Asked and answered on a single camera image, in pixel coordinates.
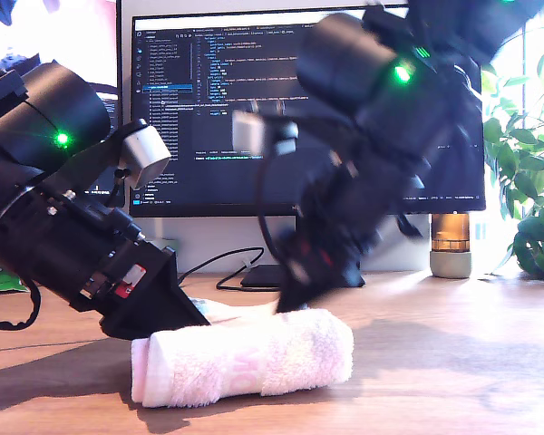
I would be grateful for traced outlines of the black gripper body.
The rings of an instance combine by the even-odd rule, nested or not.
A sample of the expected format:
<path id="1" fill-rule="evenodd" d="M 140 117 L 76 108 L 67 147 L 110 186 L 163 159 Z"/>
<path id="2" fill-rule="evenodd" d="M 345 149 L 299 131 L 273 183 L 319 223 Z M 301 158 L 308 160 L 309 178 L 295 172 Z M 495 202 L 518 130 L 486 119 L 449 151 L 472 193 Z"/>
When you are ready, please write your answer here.
<path id="1" fill-rule="evenodd" d="M 296 230 L 277 241 L 287 255 L 321 248 L 345 253 L 357 262 L 378 242 L 377 228 L 394 214 L 401 233 L 410 238 L 423 233 L 401 211 L 412 172 L 380 158 L 350 160 L 312 179 L 303 191 L 301 220 Z"/>
<path id="2" fill-rule="evenodd" d="M 128 305 L 167 259 L 125 213 L 83 194 L 37 186 L 0 207 L 0 263 L 78 311 Z"/>

